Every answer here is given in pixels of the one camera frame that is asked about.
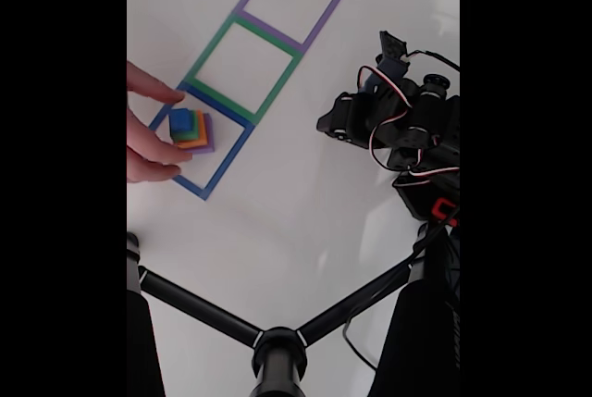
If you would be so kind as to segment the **person's hand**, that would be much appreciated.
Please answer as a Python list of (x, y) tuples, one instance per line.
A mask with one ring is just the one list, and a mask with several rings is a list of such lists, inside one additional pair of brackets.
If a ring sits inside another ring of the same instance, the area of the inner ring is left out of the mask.
[[(185, 93), (173, 89), (138, 68), (126, 63), (128, 93), (136, 93), (165, 105), (184, 100)], [(161, 141), (154, 131), (142, 123), (129, 106), (126, 111), (127, 183), (171, 180), (180, 174), (179, 163), (192, 160), (192, 154)]]

